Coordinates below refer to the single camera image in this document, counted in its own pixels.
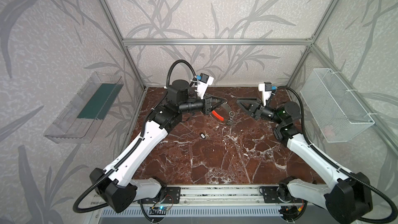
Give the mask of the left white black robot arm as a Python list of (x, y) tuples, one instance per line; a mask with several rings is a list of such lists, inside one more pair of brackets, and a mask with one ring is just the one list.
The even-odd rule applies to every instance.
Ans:
[(167, 87), (165, 103), (151, 111), (134, 141), (104, 169), (96, 168), (91, 172), (93, 189), (105, 201), (99, 208), (110, 206), (121, 213), (132, 202), (159, 197), (165, 188), (161, 180), (133, 180), (133, 175), (151, 151), (182, 122), (183, 114), (201, 112), (210, 115), (225, 102), (223, 98), (207, 94), (213, 81), (213, 77), (200, 75), (194, 80), (194, 88), (181, 79)]

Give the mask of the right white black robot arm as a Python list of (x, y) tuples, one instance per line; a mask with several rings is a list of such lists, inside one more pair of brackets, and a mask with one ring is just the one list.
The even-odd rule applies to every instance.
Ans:
[(289, 101), (279, 108), (264, 105), (259, 98), (239, 98), (239, 107), (250, 117), (277, 124), (275, 138), (304, 160), (324, 181), (323, 185), (291, 178), (282, 182), (285, 194), (323, 209), (340, 224), (351, 224), (373, 209), (371, 191), (342, 172), (342, 167), (323, 151), (307, 142), (295, 122), (301, 118), (297, 103)]

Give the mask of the key with black tag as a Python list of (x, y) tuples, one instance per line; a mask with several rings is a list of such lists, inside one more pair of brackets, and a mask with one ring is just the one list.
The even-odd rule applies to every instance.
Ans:
[(207, 138), (208, 138), (208, 134), (200, 133), (200, 137), (201, 137), (202, 139), (207, 139)]

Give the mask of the metal keyring plate red handle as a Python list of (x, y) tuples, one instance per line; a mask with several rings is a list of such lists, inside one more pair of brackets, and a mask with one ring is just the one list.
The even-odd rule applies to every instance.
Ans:
[(227, 104), (221, 104), (217, 109), (211, 112), (214, 117), (226, 125), (232, 125), (235, 118), (235, 112)]

